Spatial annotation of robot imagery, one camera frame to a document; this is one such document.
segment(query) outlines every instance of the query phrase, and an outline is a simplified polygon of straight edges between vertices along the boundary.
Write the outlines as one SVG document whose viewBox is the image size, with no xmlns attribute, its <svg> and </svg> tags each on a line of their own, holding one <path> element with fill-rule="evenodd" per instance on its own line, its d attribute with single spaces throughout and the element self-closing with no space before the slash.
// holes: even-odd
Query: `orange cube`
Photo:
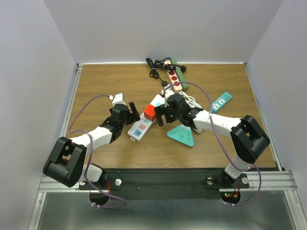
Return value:
<svg viewBox="0 0 307 230">
<path fill-rule="evenodd" d="M 154 106 L 152 104 L 149 104 L 147 108 L 144 110 L 144 117 L 150 121 L 155 120 Z"/>
</svg>

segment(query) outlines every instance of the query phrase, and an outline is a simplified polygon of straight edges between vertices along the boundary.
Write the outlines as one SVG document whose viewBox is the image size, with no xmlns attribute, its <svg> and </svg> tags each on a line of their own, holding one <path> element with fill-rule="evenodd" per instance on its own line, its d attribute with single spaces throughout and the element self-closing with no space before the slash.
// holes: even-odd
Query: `robotic arm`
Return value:
<svg viewBox="0 0 307 230">
<path fill-rule="evenodd" d="M 209 112 L 201 108 L 190 108 L 183 96 L 172 90 L 162 92 L 165 104 L 155 108 L 159 126 L 163 126 L 164 115 L 167 123 L 179 120 L 183 125 L 194 129 L 213 131 Z M 256 162 L 270 144 L 270 139 L 252 116 L 247 115 L 240 119 L 211 114 L 211 119 L 219 134 L 233 140 L 237 154 L 232 162 L 241 170 L 229 164 L 223 172 L 233 182 L 245 168 Z"/>
<path fill-rule="evenodd" d="M 122 93 L 116 94 L 112 98 L 112 105 L 113 108 L 110 108 L 111 116 L 96 129 L 88 133 L 93 137 L 94 149 L 112 143 L 121 135 L 125 125 L 140 120 L 140 115 L 134 103 L 129 103 L 130 111 L 124 102 L 124 95 Z M 67 187 L 72 187 L 77 182 L 84 181 L 84 171 L 86 168 L 84 160 L 90 149 L 88 134 L 71 139 L 60 137 L 51 151 L 43 173 Z M 63 158 L 64 156 L 70 156 L 70 159 L 67 160 Z M 103 179 L 102 177 L 103 169 L 91 164 L 87 178 L 92 182 L 97 182 Z"/>
</svg>

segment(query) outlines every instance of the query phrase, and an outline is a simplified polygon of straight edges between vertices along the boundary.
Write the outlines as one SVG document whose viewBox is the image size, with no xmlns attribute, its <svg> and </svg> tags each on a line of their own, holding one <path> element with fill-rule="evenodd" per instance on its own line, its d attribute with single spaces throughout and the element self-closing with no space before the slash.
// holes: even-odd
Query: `white wall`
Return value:
<svg viewBox="0 0 307 230">
<path fill-rule="evenodd" d="M 282 0 L 44 0 L 78 63 L 246 62 Z"/>
<path fill-rule="evenodd" d="M 282 165 L 307 212 L 307 1 L 284 0 L 247 65 Z"/>
<path fill-rule="evenodd" d="M 42 0 L 0 2 L 0 229 L 27 229 L 75 61 Z"/>
</svg>

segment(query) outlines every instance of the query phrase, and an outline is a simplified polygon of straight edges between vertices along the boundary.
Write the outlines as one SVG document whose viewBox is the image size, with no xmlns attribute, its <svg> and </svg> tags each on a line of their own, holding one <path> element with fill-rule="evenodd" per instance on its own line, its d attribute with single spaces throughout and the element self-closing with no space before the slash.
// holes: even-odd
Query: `wooden table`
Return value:
<svg viewBox="0 0 307 230">
<path fill-rule="evenodd" d="M 257 105 L 243 65 L 187 65 L 184 73 L 187 81 L 203 87 L 216 100 L 224 92 L 229 92 L 232 99 L 219 115 L 244 117 L 251 115 L 261 123 Z M 159 70 L 160 77 L 168 80 L 164 70 Z M 159 80 L 149 78 L 149 67 L 137 65 L 84 65 L 77 93 L 73 103 L 70 123 L 80 109 L 98 94 L 124 93 L 126 102 L 133 101 L 140 113 L 150 101 L 159 94 L 162 86 Z M 196 87 L 189 86 L 188 95 L 195 97 L 204 109 L 208 110 L 205 95 Z M 95 129 L 109 115 L 112 104 L 106 98 L 94 100 L 76 121 L 73 129 Z M 130 126 L 124 128 L 122 135 L 113 143 L 94 151 L 92 162 L 106 168 L 215 168 L 225 167 L 228 161 L 211 131 L 200 134 L 193 132 L 195 146 L 189 148 L 171 140 L 166 133 L 180 124 L 179 121 L 159 127 L 154 124 L 141 142 L 131 141 L 127 135 Z M 81 133 L 68 134 L 75 137 Z M 235 148 L 232 140 L 221 139 L 233 157 Z M 259 167 L 275 167 L 270 148 L 257 161 Z"/>
</svg>

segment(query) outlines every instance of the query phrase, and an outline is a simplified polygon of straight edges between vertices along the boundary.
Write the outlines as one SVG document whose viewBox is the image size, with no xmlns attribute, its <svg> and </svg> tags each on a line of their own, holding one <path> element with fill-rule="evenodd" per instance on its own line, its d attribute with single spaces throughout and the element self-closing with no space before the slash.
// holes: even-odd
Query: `aluminum frame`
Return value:
<svg viewBox="0 0 307 230">
<path fill-rule="evenodd" d="M 96 63 L 96 64 L 143 64 L 143 63 L 135 63 L 135 62 L 129 62 L 129 63 Z M 65 115 L 65 119 L 63 121 L 63 126 L 62 126 L 62 130 L 61 130 L 61 137 L 65 136 L 66 131 L 67 131 L 67 127 L 68 127 L 68 123 L 69 123 L 69 119 L 70 119 L 70 115 L 71 115 L 71 110 L 72 110 L 72 106 L 73 106 L 73 102 L 75 99 L 75 95 L 77 92 L 77 88 L 78 88 L 78 84 L 79 84 L 79 80 L 80 80 L 80 76 L 81 76 L 81 72 L 82 72 L 82 68 L 83 68 L 83 64 L 77 64 L 78 69 L 76 72 L 76 77 L 75 77 L 75 81 L 74 81 L 74 85 L 71 91 L 71 97 L 69 100 L 69 105 L 66 111 L 66 115 Z M 255 100 L 256 100 L 256 104 L 261 116 L 261 120 L 262 123 L 264 125 L 264 129 L 268 135 L 268 137 L 271 140 L 271 144 L 270 144 L 270 148 L 272 150 L 273 153 L 273 157 L 274 160 L 276 162 L 276 165 L 279 169 L 279 171 L 275 171 L 275 172 L 266 172 L 266 171 L 262 171 L 261 172 L 261 176 L 262 176 L 262 187 L 261 190 L 266 190 L 266 191 L 276 191 L 276 190 L 284 190 L 285 196 L 286 196 L 286 200 L 288 202 L 290 211 L 291 211 L 291 215 L 292 218 L 294 220 L 295 223 L 295 227 L 298 230 L 307 230 L 307 218 L 304 212 L 304 209 L 302 207 L 301 201 L 299 199 L 298 196 L 298 188 L 294 179 L 294 176 L 292 174 L 292 172 L 285 172 L 283 171 L 282 165 L 279 161 L 278 158 L 278 154 L 269 130 L 269 127 L 267 125 L 267 122 L 263 116 L 263 113 L 261 112 L 259 105 L 258 105 L 258 101 L 257 98 L 254 94 Z M 242 191 L 255 191 L 258 189 L 259 186 L 259 177 L 258 177 L 258 173 L 257 172 L 246 172 L 246 174 L 248 175 L 248 180 L 249 180 L 249 184 L 250 184 L 250 188 L 249 189 L 242 189 Z M 221 189 L 221 192 L 226 192 L 228 191 L 227 189 Z M 30 220 L 30 224 L 29 224 L 29 228 L 28 230 L 37 230 L 38 225 L 39 225 L 39 221 L 40 221 L 40 217 L 43 211 L 43 207 L 44 207 L 44 202 L 47 196 L 47 193 L 58 193 L 58 192 L 65 192 L 65 193 L 74 193 L 74 192 L 89 192 L 88 190 L 83 190 L 80 191 L 79 190 L 79 186 L 78 184 L 76 184 L 75 186 L 73 186 L 72 188 L 67 188 L 64 185 L 62 185 L 59 182 L 54 181 L 53 179 L 42 175 L 41 178 L 41 182 L 40 182 L 40 186 L 38 189 L 38 194 L 37 194 L 37 198 L 36 198 L 36 202 L 35 202 L 35 206 L 32 212 L 32 216 L 31 216 L 31 220 Z"/>
</svg>

